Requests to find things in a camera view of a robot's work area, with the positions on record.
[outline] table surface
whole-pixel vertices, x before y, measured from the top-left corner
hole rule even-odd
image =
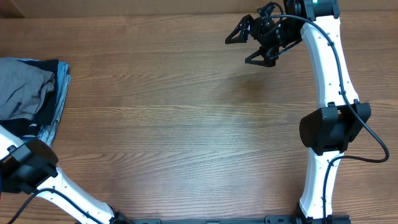
[[[256,41],[224,44],[242,16],[1,19],[0,57],[70,64],[53,150],[71,179],[128,217],[291,214],[307,167],[299,122],[315,110],[310,58],[300,44],[274,68],[246,65]],[[343,161],[334,212],[353,223],[396,223],[398,15],[345,12],[341,21],[351,80],[391,159]],[[365,131],[347,154],[383,156]],[[27,197],[3,194],[0,222]],[[73,218],[35,199],[18,222]]]

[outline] gray cloth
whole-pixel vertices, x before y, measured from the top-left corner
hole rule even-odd
[[[0,58],[0,120],[33,119],[54,83],[52,72]]]

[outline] wall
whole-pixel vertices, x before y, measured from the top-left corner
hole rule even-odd
[[[14,2],[25,17],[254,12],[268,0],[0,0]],[[342,11],[398,10],[397,0],[340,0]]]

